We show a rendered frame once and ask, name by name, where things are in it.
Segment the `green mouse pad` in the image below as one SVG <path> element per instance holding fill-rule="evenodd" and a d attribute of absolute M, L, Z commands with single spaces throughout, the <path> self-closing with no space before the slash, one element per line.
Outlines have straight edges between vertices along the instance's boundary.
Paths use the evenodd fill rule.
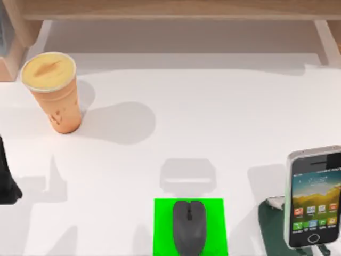
<path fill-rule="evenodd" d="M 206 210 L 206 242 L 200 256 L 229 256 L 224 201 L 200 198 Z M 176 198 L 154 199 L 153 256 L 180 256 L 173 241 L 173 206 Z"/>

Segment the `dark grey computer mouse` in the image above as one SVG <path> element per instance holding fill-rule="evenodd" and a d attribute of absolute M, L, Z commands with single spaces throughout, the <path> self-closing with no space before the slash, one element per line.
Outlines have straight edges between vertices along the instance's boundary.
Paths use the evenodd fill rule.
<path fill-rule="evenodd" d="M 204 204 L 198 200 L 176 201 L 172 210 L 172 231 L 180 256 L 200 256 L 207 238 Z"/>

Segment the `pale wooden shelf unit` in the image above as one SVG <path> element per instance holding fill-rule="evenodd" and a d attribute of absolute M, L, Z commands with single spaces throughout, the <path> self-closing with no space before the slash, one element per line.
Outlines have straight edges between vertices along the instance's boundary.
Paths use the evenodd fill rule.
<path fill-rule="evenodd" d="M 44 20 L 228 19 L 325 20 L 341 54 L 341 0 L 0 0 L 14 39 L 0 53 L 0 82 L 16 79 Z"/>

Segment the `orange paper cup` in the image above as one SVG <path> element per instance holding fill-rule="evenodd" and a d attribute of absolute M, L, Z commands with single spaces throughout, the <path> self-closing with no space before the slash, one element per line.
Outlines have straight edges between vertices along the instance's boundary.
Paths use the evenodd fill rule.
<path fill-rule="evenodd" d="M 61 134 L 76 131 L 82 122 L 77 94 L 77 66 L 62 52 L 45 52 L 27 60 L 20 78 L 52 127 Z"/>

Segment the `dark green phone stand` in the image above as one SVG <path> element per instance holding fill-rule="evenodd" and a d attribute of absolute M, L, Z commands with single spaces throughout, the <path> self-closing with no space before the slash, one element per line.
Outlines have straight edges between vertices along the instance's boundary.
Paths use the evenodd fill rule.
<path fill-rule="evenodd" d="M 313 246 L 331 256 L 326 245 L 339 235 L 337 203 L 318 194 L 294 196 L 289 203 L 284 196 L 268 197 L 258 207 L 258 223 L 266 256 L 315 256 Z"/>

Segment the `silver smartphone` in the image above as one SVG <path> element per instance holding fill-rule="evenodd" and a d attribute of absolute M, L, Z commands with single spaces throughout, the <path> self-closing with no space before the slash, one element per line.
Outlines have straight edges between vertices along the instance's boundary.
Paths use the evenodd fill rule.
<path fill-rule="evenodd" d="M 341 146 L 294 151 L 287 169 L 286 244 L 300 249 L 335 242 L 341 224 Z"/>

